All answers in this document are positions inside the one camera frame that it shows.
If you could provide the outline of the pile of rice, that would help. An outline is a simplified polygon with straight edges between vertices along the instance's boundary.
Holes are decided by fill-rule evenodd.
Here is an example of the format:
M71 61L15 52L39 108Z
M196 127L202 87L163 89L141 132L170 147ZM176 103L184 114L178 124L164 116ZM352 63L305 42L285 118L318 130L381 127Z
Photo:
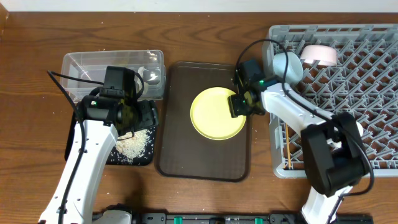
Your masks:
M107 164L122 166L146 166L154 157L156 128L143 129L134 134L118 137Z

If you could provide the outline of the white tissue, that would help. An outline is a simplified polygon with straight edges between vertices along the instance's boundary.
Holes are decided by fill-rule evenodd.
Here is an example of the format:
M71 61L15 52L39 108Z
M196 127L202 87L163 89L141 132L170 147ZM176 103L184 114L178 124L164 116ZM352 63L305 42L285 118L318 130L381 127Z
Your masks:
M145 67L139 67L137 72L138 72L138 74L140 75L141 78L144 78L144 72L146 72L146 71L147 70L145 69ZM149 84L145 80L144 80L144 84L143 85L141 84L140 80L137 81L137 84L138 84L138 87L137 87L138 91L139 90L143 90L142 91L142 96L144 96L148 92Z

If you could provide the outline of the yellow plate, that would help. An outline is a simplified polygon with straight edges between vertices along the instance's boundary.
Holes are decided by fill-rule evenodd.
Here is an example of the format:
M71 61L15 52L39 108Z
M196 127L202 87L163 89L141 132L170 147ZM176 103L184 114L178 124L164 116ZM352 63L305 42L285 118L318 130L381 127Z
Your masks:
M212 87L199 93L190 107L193 127L204 137L221 141L237 135L246 124L246 117L231 116L228 97L235 92L228 88Z

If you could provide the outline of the wooden chopstick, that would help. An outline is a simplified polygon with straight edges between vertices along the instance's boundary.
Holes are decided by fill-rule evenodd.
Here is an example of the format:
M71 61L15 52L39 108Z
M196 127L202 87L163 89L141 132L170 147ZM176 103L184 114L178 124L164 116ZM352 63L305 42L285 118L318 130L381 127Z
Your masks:
M285 140L286 140L286 151L287 151L287 167L291 168L291 158L290 158L290 139L289 139L289 126L285 123Z
M290 140L289 137L286 139L286 148L287 148L287 160L288 160L288 169L292 167L291 163L291 154L290 154Z

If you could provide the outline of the blue bowl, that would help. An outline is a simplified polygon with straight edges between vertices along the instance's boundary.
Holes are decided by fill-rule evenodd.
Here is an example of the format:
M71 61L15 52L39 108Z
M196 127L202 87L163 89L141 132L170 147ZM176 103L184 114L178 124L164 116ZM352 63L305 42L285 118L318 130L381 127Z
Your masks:
M285 82L289 85L297 85L303 79L303 66L295 53L288 51L287 57L285 53L275 54L272 61L272 70L275 75L282 78L285 72L286 60L288 60L288 66Z

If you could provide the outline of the pink bowl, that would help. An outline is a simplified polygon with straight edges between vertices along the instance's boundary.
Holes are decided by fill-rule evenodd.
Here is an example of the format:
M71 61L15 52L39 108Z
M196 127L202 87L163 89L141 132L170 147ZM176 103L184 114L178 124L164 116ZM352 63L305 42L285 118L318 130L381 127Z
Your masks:
M304 63L314 64L318 61L321 66L335 66L337 64L337 52L334 48L324 45L308 45L300 56Z

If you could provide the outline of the pale green cup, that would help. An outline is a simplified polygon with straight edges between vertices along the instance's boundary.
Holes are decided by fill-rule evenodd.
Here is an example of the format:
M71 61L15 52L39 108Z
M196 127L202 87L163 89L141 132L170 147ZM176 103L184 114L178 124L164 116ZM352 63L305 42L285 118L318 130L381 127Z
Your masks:
M364 128L362 127L362 125L359 122L356 122L356 125L358 127L359 135L362 137L363 133L364 133Z

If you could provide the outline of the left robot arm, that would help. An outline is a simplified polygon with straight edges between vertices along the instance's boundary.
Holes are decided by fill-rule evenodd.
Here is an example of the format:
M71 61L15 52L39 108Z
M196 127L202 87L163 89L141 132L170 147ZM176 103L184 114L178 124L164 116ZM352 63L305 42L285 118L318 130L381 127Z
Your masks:
M99 215L93 207L104 167L118 137L158 126L155 103L141 100L142 77L125 67L108 66L103 82L79 103L67 100L76 124L72 146L57 189L39 223L135 223L134 214L115 205Z

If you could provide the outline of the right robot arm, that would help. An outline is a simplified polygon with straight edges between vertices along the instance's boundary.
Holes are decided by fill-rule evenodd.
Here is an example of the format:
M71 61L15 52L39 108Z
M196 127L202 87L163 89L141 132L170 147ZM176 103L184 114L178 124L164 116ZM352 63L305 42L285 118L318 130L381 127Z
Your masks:
M232 117L264 114L279 117L301 138L305 175L312 186L302 216L307 223L332 223L345 197L363 176L372 174L363 151L361 125L348 113L333 114L317 108L291 86L302 72L282 69L266 75L255 60L236 65L238 93L228 98Z

